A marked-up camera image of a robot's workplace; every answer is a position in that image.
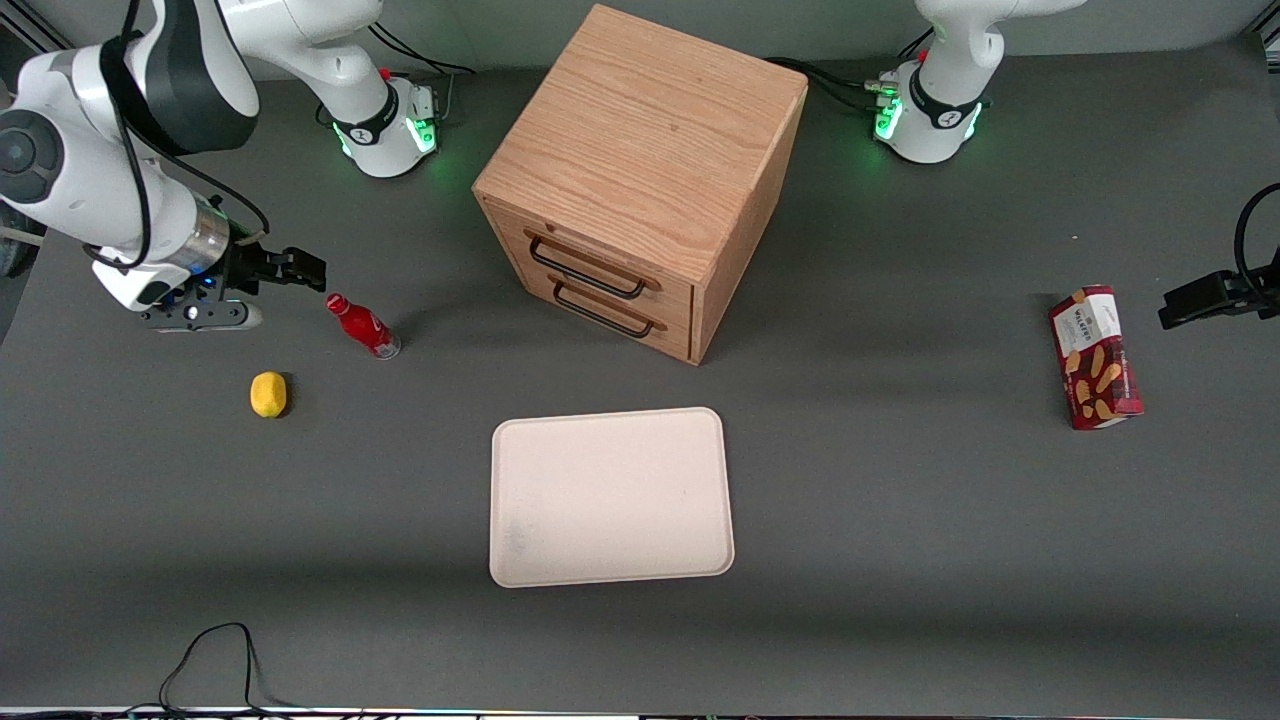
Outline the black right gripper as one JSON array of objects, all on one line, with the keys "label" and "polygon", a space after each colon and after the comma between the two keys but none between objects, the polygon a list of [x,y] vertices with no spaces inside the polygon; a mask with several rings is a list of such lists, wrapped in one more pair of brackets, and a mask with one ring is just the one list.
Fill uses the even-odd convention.
[{"label": "black right gripper", "polygon": [[[326,291],[326,263],[297,247],[268,252],[260,240],[238,222],[229,222],[229,245],[221,259],[204,273],[204,295],[223,300],[228,292],[250,297],[260,295],[260,284],[301,286],[315,292]],[[262,268],[273,274],[260,275]]]}]

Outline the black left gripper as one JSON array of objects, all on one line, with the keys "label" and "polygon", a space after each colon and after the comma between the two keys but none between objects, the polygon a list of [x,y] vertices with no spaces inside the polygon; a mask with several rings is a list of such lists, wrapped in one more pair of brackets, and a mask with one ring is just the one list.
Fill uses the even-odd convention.
[{"label": "black left gripper", "polygon": [[1279,316],[1277,266],[1245,266],[1236,273],[1212,272],[1187,283],[1184,291],[1170,291],[1164,296],[1158,319],[1166,331],[1213,316],[1251,313],[1261,320]]}]

